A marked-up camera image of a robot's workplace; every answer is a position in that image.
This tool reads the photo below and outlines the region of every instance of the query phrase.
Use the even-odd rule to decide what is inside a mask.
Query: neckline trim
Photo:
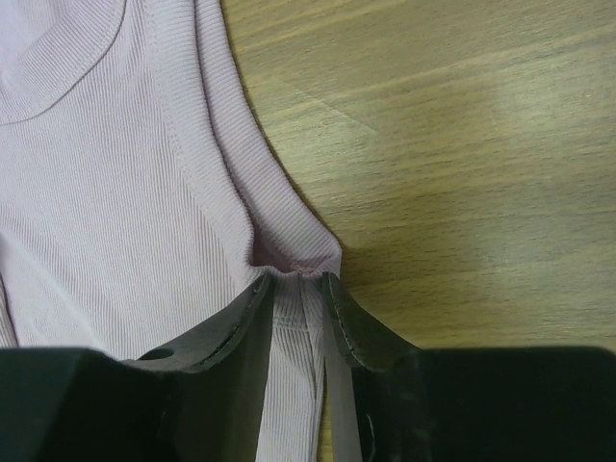
[[[0,73],[0,124],[45,112],[112,45],[126,0],[78,0],[72,10]]]

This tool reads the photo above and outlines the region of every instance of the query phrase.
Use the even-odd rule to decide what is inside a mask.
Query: wood grain surface
[[[223,7],[361,305],[420,347],[616,348],[613,0]]]

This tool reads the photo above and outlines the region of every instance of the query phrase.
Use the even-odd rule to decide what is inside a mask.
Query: ribbed knit fabric
[[[0,5],[0,345],[137,358],[272,272],[258,460],[311,461],[340,258],[245,103],[218,0]]]

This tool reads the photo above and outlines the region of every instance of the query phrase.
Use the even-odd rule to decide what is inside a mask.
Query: black object
[[[263,276],[136,361],[0,350],[0,461],[253,461],[272,307]]]
[[[421,350],[323,280],[336,462],[616,461],[616,361],[585,347]]]

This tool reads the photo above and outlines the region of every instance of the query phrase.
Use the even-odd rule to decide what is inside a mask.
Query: wooden table
[[[616,347],[613,0],[223,6],[360,304],[420,347]]]

